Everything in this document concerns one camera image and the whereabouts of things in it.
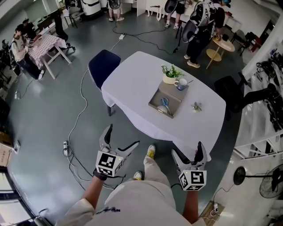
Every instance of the white tablecloth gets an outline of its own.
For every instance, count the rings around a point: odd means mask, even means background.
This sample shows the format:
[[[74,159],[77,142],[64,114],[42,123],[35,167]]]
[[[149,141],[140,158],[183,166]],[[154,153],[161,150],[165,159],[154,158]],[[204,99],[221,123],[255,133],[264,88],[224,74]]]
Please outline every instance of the white tablecloth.
[[[41,41],[38,39],[34,42],[33,47],[29,51],[29,55],[34,59],[39,69],[43,66],[41,58],[54,46],[67,48],[63,39],[50,34],[45,34],[42,36]]]
[[[148,106],[162,81],[161,65],[170,63],[143,52],[122,62],[104,82],[101,90],[108,106],[116,104],[134,126],[155,139],[172,141],[193,160],[198,142],[209,154],[224,121],[225,101],[204,83],[183,71],[189,85],[187,96],[173,119]],[[194,102],[202,112],[194,113]]]

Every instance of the black backpack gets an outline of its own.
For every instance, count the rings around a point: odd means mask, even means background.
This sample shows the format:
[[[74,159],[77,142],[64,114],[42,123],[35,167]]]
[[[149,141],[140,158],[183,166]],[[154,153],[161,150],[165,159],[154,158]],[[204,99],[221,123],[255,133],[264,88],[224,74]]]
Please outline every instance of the black backpack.
[[[11,63],[11,67],[14,71],[14,73],[19,76],[21,73],[21,68],[20,66],[17,64],[13,51],[12,51],[12,44],[16,43],[15,41],[12,41],[11,45],[9,46],[9,55],[10,55],[10,63]]]

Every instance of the navy chair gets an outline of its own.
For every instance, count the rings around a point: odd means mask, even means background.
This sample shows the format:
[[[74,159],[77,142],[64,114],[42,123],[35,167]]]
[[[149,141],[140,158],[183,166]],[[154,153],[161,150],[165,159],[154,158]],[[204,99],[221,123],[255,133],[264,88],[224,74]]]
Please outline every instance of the navy chair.
[[[119,66],[120,62],[120,56],[104,49],[88,63],[89,73],[97,88],[101,90],[105,80]],[[111,107],[107,106],[107,111],[111,116]]]

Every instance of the yellow sneaker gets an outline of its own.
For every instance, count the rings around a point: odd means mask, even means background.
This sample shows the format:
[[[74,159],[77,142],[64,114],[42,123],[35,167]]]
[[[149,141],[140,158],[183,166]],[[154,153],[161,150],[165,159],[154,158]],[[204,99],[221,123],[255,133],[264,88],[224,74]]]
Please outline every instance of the yellow sneaker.
[[[142,173],[140,171],[136,172],[134,174],[134,178],[137,179],[138,181],[142,180]]]
[[[148,157],[154,159],[154,155],[155,155],[155,146],[152,144],[150,145],[150,147],[147,149],[147,155]]]

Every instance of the pink tablecloth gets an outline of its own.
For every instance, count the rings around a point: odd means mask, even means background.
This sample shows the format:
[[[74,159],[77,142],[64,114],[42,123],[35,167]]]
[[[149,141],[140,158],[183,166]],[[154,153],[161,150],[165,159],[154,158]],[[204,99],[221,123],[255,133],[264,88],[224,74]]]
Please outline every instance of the pink tablecloth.
[[[63,39],[50,34],[45,34],[42,36],[41,41],[37,40],[34,42],[33,47],[29,51],[29,55],[33,58],[39,69],[43,66],[41,58],[54,46],[67,48]]]

